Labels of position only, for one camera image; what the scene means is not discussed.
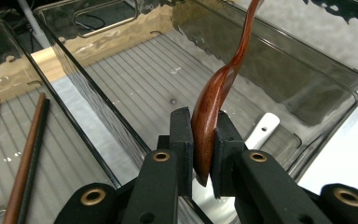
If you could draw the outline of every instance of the white plastic handle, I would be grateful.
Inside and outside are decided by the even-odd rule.
[[[279,118],[272,114],[266,113],[260,121],[258,121],[251,135],[246,139],[245,145],[249,149],[260,149],[269,136],[274,132],[280,123]]]

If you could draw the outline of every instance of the brown wooden spoon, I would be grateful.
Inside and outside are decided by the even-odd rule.
[[[241,68],[251,38],[255,13],[263,1],[253,0],[251,2],[243,25],[241,42],[235,56],[231,59],[231,62],[220,68],[209,79],[194,107],[191,119],[195,143],[194,169],[202,186],[206,186],[211,168],[217,115]]]

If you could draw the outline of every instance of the wooden spoon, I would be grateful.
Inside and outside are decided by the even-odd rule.
[[[206,186],[211,168],[217,115],[241,68],[251,38],[255,12],[263,1],[253,0],[251,2],[243,25],[241,42],[235,56],[231,59],[231,62],[220,68],[209,79],[194,107],[191,119],[195,142],[194,169],[202,186]]]

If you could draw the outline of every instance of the wooden surface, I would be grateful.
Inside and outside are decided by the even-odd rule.
[[[50,82],[65,76],[61,63],[52,48],[35,52],[32,57]]]

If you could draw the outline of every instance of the transparent plastic bin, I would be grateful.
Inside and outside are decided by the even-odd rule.
[[[0,21],[0,223],[40,92],[50,109],[25,219],[53,223],[77,189],[93,182],[119,184],[102,160],[97,162],[101,156],[13,36]]]
[[[85,14],[103,20],[105,10],[120,18],[124,7],[132,14],[122,21],[88,32],[85,26],[95,28],[97,21],[79,24]],[[231,59],[245,12],[217,0],[77,0],[40,7],[34,14],[67,78],[124,150],[100,153],[106,161],[130,159],[124,166],[110,165],[128,178],[136,177],[158,136],[169,134],[171,112],[185,106],[192,111],[206,81]],[[222,110],[243,139],[266,112],[277,115],[281,124],[261,150],[299,179],[358,105],[356,90],[355,71],[256,20],[240,76]],[[225,200],[213,200],[197,183],[193,187],[194,201],[213,222],[233,219],[233,213],[224,212]]]

